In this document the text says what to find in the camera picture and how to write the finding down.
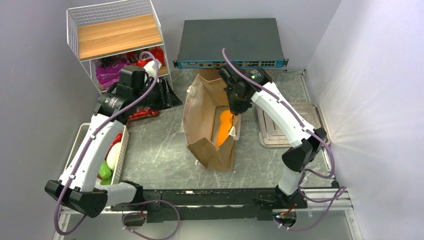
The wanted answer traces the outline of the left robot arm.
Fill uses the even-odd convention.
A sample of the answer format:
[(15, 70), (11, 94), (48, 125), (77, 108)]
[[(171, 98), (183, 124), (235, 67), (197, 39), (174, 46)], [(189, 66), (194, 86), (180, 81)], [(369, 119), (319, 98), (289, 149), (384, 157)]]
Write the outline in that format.
[(161, 111), (182, 104), (165, 80), (159, 80), (159, 67), (127, 65), (119, 81), (100, 95), (89, 129), (74, 158), (58, 180), (49, 180), (45, 192), (60, 205), (90, 218), (105, 207), (125, 204), (131, 210), (144, 203), (143, 187), (132, 181), (101, 186), (98, 172), (115, 137), (124, 130), (138, 108)]

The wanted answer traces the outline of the brown burlap grocery bag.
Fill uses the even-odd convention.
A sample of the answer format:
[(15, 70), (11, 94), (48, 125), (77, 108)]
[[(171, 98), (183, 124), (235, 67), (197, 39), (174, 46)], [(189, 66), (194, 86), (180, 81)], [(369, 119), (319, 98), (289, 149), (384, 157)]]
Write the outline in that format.
[(226, 86), (225, 82), (216, 81), (192, 83), (186, 91), (182, 126), (187, 149), (204, 169), (231, 172), (236, 142), (240, 138), (241, 116), (233, 117), (229, 136), (216, 147), (220, 115), (229, 109)]

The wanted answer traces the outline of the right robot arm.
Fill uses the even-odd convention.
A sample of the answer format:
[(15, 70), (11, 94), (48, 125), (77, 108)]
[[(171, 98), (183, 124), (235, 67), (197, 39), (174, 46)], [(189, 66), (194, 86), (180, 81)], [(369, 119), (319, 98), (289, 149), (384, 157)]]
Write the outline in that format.
[(245, 71), (238, 65), (224, 64), (218, 74), (226, 84), (229, 110), (240, 115), (253, 104), (261, 108), (283, 131), (290, 149), (282, 156), (282, 176), (275, 189), (276, 203), (287, 208), (295, 201), (302, 172), (321, 148), (326, 131), (314, 128), (289, 104), (272, 77), (261, 67)]

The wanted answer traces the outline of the green lettuce toy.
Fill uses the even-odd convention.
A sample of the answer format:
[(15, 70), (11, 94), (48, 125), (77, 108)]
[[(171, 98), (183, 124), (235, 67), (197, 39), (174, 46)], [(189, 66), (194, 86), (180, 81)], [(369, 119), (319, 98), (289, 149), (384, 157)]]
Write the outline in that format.
[(109, 168), (107, 162), (103, 160), (98, 171), (97, 178), (100, 179), (100, 185), (110, 185), (112, 183), (113, 171)]

